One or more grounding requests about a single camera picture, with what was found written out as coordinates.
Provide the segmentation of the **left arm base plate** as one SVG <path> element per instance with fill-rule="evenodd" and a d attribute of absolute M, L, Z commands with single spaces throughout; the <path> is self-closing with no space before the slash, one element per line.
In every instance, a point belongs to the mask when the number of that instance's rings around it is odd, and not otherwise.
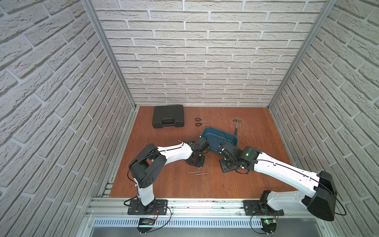
<path fill-rule="evenodd" d="M 147 206 L 142 205 L 142 203 L 133 199 L 128 205 L 128 215 L 166 215 L 168 210 L 168 200 L 167 199 L 155 199 L 152 203 Z"/>

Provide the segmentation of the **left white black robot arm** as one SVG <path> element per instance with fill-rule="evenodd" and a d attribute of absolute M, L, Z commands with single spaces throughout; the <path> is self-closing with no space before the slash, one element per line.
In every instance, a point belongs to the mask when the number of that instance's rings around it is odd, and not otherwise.
<path fill-rule="evenodd" d="M 165 165 L 184 160 L 191 166 L 201 167 L 204 165 L 208 147 L 209 143 L 205 137 L 169 147 L 148 144 L 128 166 L 131 180 L 137 187 L 139 204 L 144 208 L 150 208 L 153 205 L 155 201 L 153 183 Z"/>

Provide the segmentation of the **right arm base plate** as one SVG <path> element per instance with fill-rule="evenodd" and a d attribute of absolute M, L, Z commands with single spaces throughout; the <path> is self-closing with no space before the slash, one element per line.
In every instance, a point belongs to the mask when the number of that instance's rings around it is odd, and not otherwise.
<path fill-rule="evenodd" d="M 268 215 L 268 216 L 284 216 L 283 210 L 274 210 L 267 203 L 259 200 L 243 200 L 243 208 L 246 216 Z"/>

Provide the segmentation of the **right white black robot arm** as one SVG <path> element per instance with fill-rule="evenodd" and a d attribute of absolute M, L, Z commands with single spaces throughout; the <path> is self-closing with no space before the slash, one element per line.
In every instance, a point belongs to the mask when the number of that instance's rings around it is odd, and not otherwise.
<path fill-rule="evenodd" d="M 247 146 L 241 150 L 230 142 L 222 142 L 217 152 L 222 157 L 220 166 L 224 173 L 238 169 L 254 171 L 295 188 L 291 192 L 264 191 L 260 200 L 253 205 L 255 212 L 272 215 L 283 210 L 306 210 L 324 221 L 334 221 L 339 200 L 330 173 L 302 170 L 253 147 Z"/>

